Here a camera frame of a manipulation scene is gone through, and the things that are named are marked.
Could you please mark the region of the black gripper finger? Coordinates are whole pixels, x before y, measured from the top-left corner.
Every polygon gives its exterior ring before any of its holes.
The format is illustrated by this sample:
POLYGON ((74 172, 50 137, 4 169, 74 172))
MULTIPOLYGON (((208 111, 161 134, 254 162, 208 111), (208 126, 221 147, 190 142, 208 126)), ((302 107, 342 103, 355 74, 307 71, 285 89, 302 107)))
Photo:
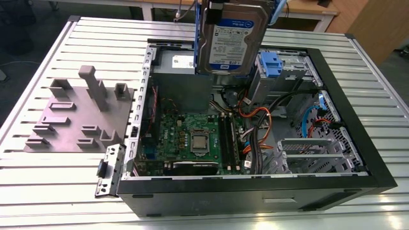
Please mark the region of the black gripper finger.
POLYGON ((222 15, 222 0, 209 0, 205 8, 205 23, 217 24, 222 15))

